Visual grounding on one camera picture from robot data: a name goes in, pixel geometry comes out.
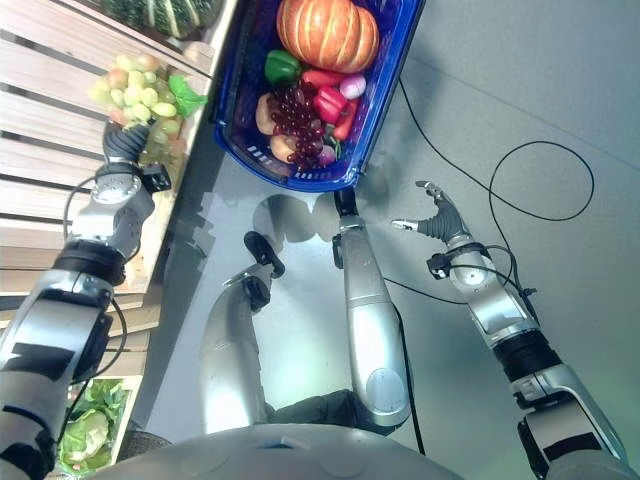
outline red grapes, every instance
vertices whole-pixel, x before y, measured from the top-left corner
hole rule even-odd
[[[276,123],[274,135],[291,135],[296,138],[296,148],[287,160],[295,163],[299,171],[318,167],[318,155],[322,151],[325,126],[313,108],[316,88],[299,80],[297,85],[277,90],[269,106],[271,119]]]

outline red onion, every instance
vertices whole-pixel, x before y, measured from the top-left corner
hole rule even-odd
[[[329,145],[324,145],[317,159],[321,166],[326,167],[336,161],[336,152]]]
[[[362,75],[352,75],[340,82],[340,93],[347,100],[358,98],[364,93],[367,81]]]

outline green bell pepper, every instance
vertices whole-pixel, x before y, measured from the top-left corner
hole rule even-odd
[[[295,83],[302,73],[302,65],[297,58],[285,50],[271,50],[264,64],[267,81],[274,87]]]

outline blue basket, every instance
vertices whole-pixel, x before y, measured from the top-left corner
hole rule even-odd
[[[271,154],[269,138],[255,122],[258,98],[270,90],[264,77],[267,53],[282,44],[276,32],[280,0],[254,0],[224,73],[216,116],[218,142],[251,172],[281,187],[329,192],[354,186],[373,150],[424,1],[355,1],[374,15],[380,32],[378,54],[365,73],[367,88],[340,159],[326,168],[298,172]]]

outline red bell pepper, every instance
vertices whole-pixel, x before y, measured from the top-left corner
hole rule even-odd
[[[307,70],[302,74],[302,80],[316,88],[335,87],[346,77],[343,73],[327,72],[326,70]]]
[[[313,98],[313,107],[322,120],[335,125],[342,110],[347,106],[347,99],[331,87],[320,87]]]
[[[359,98],[349,100],[344,115],[342,115],[342,118],[338,120],[336,128],[333,129],[332,135],[334,136],[334,138],[342,141],[347,139],[349,133],[351,133],[351,126],[353,125],[353,119],[356,117],[356,111],[358,111],[359,104]]]

